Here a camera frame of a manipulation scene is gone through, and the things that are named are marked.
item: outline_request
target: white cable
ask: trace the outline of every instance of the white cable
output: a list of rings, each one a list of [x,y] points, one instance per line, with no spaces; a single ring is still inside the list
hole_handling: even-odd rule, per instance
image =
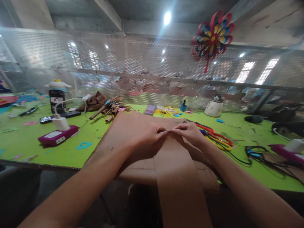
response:
[[[71,101],[71,100],[76,100],[76,99],[78,99],[78,100],[82,100],[84,103],[85,103],[85,117],[86,118],[88,118],[88,119],[90,119],[89,117],[87,117],[86,116],[86,101],[84,100],[84,99],[82,99],[82,98],[72,98],[72,99],[68,99],[68,100],[65,100],[65,101],[61,101],[61,102],[59,102],[58,104],[56,104],[55,105],[55,107],[54,107],[54,111],[55,111],[55,115],[58,115],[58,113],[57,113],[57,106],[59,105],[59,104],[62,104],[62,103],[65,103],[65,102],[67,102],[67,101]]]
[[[283,137],[284,139],[287,139],[288,141],[291,141],[291,139],[289,139],[289,138],[286,138],[285,136],[283,136],[283,135],[280,135],[277,131],[276,131],[276,128],[274,128],[274,129],[272,129],[273,131],[274,131],[274,133],[276,133],[277,135],[279,135],[279,136],[281,136],[281,137]]]

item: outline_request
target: pen holder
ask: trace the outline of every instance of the pen holder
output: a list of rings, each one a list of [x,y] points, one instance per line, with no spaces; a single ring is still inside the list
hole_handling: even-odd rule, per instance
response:
[[[187,105],[181,104],[180,107],[181,107],[180,110],[183,111],[183,112],[187,110]]]

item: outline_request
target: paper pinwheel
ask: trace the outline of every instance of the paper pinwheel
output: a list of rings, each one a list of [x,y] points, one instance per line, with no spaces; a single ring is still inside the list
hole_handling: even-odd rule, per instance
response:
[[[223,16],[222,11],[215,13],[210,24],[203,22],[199,26],[199,33],[193,38],[193,44],[197,45],[192,54],[196,60],[206,58],[207,73],[209,60],[213,60],[217,54],[223,54],[226,51],[226,45],[232,42],[232,36],[229,34],[234,29],[234,24],[229,24],[232,14]]]

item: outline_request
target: metal mesh screen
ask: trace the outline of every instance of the metal mesh screen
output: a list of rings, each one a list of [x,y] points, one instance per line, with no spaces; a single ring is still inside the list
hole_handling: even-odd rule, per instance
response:
[[[204,108],[217,92],[224,111],[254,110],[274,87],[304,88],[301,51],[230,45],[209,63],[191,42],[29,29],[0,29],[1,68],[17,91],[60,78],[75,89],[136,104]]]

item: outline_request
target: mobile phone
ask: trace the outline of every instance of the mobile phone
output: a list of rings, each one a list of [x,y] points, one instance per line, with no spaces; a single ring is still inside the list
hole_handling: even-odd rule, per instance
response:
[[[80,115],[81,115],[80,111],[65,112],[65,113],[60,114],[61,117],[65,117],[65,118],[70,118],[70,117],[80,116]],[[42,118],[40,118],[40,123],[41,124],[50,123],[50,122],[52,122],[52,119],[54,117],[55,116],[42,117]]]
[[[48,94],[50,96],[52,113],[55,114],[55,105],[62,101],[65,101],[64,92],[62,90],[49,90]],[[57,105],[56,111],[58,114],[65,113],[67,111],[66,104],[61,103]]]

